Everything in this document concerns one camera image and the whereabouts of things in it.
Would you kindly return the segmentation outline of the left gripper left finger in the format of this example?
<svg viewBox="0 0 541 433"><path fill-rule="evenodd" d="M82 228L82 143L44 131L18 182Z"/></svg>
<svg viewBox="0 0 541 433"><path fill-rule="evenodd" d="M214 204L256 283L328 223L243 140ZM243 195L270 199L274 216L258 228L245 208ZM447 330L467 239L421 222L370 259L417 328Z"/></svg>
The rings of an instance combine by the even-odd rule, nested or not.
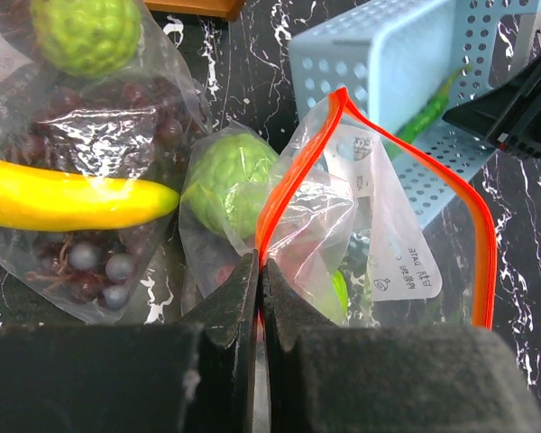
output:
<svg viewBox="0 0 541 433"><path fill-rule="evenodd" d="M0 432L248 432L258 257L168 325L0 330Z"/></svg>

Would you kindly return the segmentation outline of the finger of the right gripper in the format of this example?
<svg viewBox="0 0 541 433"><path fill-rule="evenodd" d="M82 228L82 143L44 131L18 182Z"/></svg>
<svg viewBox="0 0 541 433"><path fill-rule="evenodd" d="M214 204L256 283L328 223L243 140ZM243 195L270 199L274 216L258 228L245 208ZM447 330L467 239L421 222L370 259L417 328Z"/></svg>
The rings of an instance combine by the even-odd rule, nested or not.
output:
<svg viewBox="0 0 541 433"><path fill-rule="evenodd" d="M540 158L541 52L507 83L447 110L443 120L518 158Z"/></svg>

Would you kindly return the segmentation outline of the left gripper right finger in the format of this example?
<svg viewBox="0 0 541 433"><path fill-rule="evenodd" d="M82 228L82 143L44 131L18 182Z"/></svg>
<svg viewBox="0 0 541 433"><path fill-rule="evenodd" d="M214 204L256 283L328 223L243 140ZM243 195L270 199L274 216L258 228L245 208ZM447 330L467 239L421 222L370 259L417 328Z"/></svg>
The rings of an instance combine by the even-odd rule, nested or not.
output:
<svg viewBox="0 0 541 433"><path fill-rule="evenodd" d="M541 432L512 352L473 326L339 327L261 274L274 432Z"/></svg>

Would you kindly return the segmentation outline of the green fake chili pepper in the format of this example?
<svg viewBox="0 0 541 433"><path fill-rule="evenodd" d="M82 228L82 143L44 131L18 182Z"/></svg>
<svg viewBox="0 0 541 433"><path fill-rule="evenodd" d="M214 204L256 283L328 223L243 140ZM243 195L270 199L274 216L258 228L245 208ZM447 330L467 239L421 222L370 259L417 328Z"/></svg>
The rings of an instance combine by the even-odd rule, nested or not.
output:
<svg viewBox="0 0 541 433"><path fill-rule="evenodd" d="M443 115L449 102L451 86L460 75L466 75L471 69L472 66L467 65L452 72L425 105L392 134L400 140L412 144L434 121Z"/></svg>

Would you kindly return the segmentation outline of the light blue plastic basket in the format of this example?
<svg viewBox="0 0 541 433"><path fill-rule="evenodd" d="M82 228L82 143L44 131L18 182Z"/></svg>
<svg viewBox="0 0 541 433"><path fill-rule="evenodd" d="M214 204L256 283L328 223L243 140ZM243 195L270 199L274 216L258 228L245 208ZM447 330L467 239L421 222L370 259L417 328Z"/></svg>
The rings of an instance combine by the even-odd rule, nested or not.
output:
<svg viewBox="0 0 541 433"><path fill-rule="evenodd" d="M541 1L369 1L295 36L289 60L300 120L347 87L375 124L396 133L459 68L447 109L478 98L489 84L504 18L533 29ZM441 115L414 145L470 181L495 152ZM424 233L472 233L463 200L404 152L392 161Z"/></svg>

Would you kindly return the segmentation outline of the zip bag red seal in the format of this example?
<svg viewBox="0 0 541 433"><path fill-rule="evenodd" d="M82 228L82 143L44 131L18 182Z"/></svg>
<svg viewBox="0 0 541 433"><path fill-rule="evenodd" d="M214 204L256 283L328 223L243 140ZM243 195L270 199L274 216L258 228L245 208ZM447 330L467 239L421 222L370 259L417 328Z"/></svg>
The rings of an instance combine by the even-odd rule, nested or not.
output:
<svg viewBox="0 0 541 433"><path fill-rule="evenodd" d="M266 201L246 240L204 227L183 200L185 179L179 230L189 277L203 297L255 253L260 265L276 263L319 312L340 271L349 295L343 325L491 327L495 229L488 206L461 176L367 119L345 88L314 106L275 152ZM424 233L392 164L403 152L463 200L472 233Z"/></svg>

